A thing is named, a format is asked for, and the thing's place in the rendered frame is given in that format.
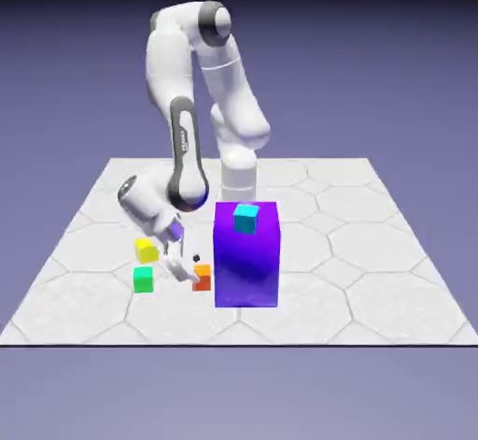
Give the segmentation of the small yellow cube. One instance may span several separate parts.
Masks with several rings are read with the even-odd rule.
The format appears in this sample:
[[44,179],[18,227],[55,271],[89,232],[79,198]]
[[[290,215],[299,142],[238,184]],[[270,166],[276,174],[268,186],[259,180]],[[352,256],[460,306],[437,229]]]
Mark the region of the small yellow cube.
[[160,255],[158,248],[148,238],[137,238],[134,240],[136,259],[142,263],[154,263]]

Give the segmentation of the small green cube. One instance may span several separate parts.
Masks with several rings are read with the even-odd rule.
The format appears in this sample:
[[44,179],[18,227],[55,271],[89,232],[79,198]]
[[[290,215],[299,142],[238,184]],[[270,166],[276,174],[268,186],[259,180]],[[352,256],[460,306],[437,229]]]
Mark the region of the small green cube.
[[151,266],[139,266],[134,268],[134,292],[151,293],[154,291],[153,268]]

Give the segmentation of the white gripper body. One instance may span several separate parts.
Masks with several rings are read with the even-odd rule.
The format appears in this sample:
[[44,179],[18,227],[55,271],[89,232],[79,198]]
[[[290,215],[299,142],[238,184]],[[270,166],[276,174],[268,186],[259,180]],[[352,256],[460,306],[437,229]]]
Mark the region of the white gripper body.
[[164,257],[164,263],[177,281],[183,282],[189,280],[192,283],[199,281],[199,277],[194,271],[194,264],[192,261],[185,259],[179,251],[169,248]]

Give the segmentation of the small cyan cube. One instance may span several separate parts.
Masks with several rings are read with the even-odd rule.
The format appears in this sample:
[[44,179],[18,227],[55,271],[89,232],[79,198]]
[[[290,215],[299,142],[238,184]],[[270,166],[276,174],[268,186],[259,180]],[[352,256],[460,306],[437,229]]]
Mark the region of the small cyan cube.
[[237,233],[255,234],[260,208],[251,204],[238,204],[233,212],[233,229]]

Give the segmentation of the large purple box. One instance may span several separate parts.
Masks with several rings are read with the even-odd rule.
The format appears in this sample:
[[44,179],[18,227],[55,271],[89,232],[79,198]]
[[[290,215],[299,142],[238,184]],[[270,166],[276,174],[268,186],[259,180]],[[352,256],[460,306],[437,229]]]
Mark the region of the large purple box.
[[281,230],[275,202],[260,208],[255,234],[233,229],[238,202],[217,202],[213,228],[215,306],[278,305]]

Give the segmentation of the small orange cube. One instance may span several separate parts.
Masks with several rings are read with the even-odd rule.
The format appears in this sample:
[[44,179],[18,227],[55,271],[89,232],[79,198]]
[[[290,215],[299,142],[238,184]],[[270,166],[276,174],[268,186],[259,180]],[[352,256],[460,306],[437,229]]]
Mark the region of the small orange cube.
[[194,273],[198,277],[196,282],[192,283],[193,291],[211,290],[211,267],[209,264],[195,264]]

